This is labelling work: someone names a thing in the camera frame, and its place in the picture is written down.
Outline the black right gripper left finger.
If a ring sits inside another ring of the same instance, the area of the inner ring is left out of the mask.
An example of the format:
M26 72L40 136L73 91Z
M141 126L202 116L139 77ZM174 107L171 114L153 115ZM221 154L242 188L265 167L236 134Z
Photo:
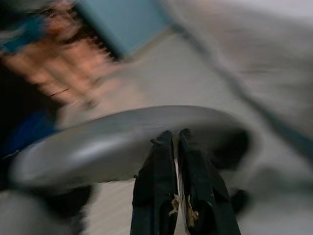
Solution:
M134 183L130 235L174 235L179 191L173 134L164 131L151 142Z

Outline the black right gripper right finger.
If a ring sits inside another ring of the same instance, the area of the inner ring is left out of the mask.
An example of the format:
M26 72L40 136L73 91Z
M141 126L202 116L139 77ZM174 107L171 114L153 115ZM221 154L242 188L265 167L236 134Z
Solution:
M188 235L241 235L224 180L189 129L179 132L178 167Z

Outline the blue plastic waste bin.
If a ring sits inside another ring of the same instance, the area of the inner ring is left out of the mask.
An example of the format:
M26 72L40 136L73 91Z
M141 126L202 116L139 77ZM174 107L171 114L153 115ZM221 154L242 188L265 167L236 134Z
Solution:
M43 111L24 118L0 141L0 158L5 158L30 144L57 132L54 122Z

